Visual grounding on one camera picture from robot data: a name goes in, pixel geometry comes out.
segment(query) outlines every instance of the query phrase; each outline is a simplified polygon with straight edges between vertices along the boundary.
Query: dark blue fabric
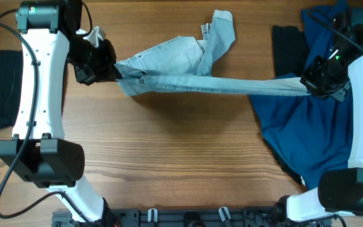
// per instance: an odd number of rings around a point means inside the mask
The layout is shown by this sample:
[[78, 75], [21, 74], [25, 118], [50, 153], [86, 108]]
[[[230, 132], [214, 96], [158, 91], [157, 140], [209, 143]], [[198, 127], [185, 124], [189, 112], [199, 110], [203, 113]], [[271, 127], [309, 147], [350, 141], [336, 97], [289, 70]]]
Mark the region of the dark blue fabric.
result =
[[[346, 10], [346, 1], [335, 6], [319, 6], [331, 18]], [[325, 56], [332, 34], [302, 11], [305, 36], [311, 52], [306, 66], [317, 56]], [[287, 74], [278, 78], [295, 77]], [[342, 103], [313, 96], [251, 95], [251, 104], [260, 119], [264, 139], [300, 176], [307, 188], [318, 186], [327, 170], [347, 167], [352, 145], [352, 95]]]

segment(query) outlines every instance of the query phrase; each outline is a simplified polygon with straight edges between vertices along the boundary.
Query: robotic arm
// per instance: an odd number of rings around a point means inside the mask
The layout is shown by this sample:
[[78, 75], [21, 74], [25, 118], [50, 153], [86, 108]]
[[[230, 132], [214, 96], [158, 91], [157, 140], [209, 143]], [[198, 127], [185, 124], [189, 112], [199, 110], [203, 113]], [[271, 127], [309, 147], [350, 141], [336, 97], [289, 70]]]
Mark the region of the robotic arm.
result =
[[[54, 214], [55, 224], [68, 226], [183, 226], [187, 211], [148, 212], [110, 210], [83, 175], [84, 151], [78, 144], [64, 140], [61, 120], [62, 82], [66, 62], [74, 66], [76, 79], [90, 85], [122, 78], [114, 66], [115, 51], [105, 34], [95, 28], [82, 35], [81, 0], [23, 2], [16, 14], [21, 36], [38, 59], [38, 93], [35, 118], [32, 110], [33, 61], [23, 46], [23, 84], [20, 112], [13, 128], [13, 139], [0, 141], [0, 158], [10, 167], [26, 139], [29, 124], [32, 133], [23, 156], [14, 171], [26, 182], [57, 194], [71, 213]], [[337, 20], [340, 31], [363, 47], [363, 26]], [[363, 54], [337, 37], [337, 50], [328, 59], [316, 58], [302, 76], [302, 83], [316, 96], [331, 96], [342, 101], [352, 90], [354, 97], [354, 141], [349, 168], [326, 172], [317, 189], [301, 195], [285, 196], [274, 207], [250, 207], [229, 211], [196, 211], [208, 223], [223, 226], [288, 226], [301, 224], [328, 226], [320, 221], [333, 214], [363, 215]]]

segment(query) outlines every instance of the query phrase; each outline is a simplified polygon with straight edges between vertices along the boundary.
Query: light blue fabric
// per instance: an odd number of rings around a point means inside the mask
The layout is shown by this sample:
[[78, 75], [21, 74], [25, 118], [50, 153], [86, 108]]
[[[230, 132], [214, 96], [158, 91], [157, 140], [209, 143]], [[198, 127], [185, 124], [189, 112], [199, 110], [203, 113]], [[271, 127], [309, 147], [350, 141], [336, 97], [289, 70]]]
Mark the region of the light blue fabric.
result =
[[233, 17], [228, 11], [215, 10], [212, 23], [201, 26], [203, 40], [176, 37], [120, 61], [116, 67], [123, 76], [118, 85], [127, 96], [150, 91], [307, 96], [300, 78], [243, 80], [213, 78], [213, 63], [235, 41]]

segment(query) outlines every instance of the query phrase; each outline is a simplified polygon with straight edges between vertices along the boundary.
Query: denim jeans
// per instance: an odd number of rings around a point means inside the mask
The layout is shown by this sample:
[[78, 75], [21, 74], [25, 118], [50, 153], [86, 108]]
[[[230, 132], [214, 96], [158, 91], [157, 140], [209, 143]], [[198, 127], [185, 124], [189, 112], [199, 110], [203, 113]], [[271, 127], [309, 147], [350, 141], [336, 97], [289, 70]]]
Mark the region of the denim jeans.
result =
[[233, 17], [215, 10], [212, 23], [201, 26], [203, 40], [176, 37], [142, 51], [116, 67], [123, 79], [118, 85], [127, 96], [145, 92], [183, 92], [242, 95], [309, 95], [300, 78], [264, 81], [213, 78], [213, 63], [235, 41]]

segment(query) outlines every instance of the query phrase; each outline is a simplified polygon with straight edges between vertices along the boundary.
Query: brown wooden surface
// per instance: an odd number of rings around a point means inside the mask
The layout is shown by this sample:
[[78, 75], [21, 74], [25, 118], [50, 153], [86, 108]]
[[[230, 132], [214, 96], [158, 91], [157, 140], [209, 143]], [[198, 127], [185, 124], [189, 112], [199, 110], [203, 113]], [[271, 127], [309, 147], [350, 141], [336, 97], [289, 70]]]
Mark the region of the brown wooden surface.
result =
[[[0, 0], [11, 2], [0, 4], [0, 13], [17, 8], [12, 2], [19, 1]], [[119, 60], [177, 35], [201, 38], [200, 25], [210, 22], [214, 10], [229, 10], [237, 41], [214, 66], [214, 76], [268, 79], [274, 77], [271, 26], [301, 28], [299, 10], [312, 4], [132, 1], [88, 6]], [[14, 26], [13, 17], [6, 22]], [[88, 27], [85, 17], [83, 27]], [[20, 47], [0, 28], [0, 50]], [[69, 70], [63, 123], [66, 139], [85, 150], [85, 175], [112, 208], [268, 206], [283, 195], [303, 192], [262, 142], [245, 96], [150, 93], [129, 98], [115, 83], [77, 84]], [[0, 130], [0, 139], [10, 136], [11, 128]], [[7, 169], [0, 160], [0, 182]], [[44, 193], [13, 174], [1, 210], [17, 211]], [[51, 212], [63, 209], [50, 198], [19, 218], [0, 219], [0, 226], [50, 226]], [[363, 226], [363, 218], [349, 221], [349, 226]]]

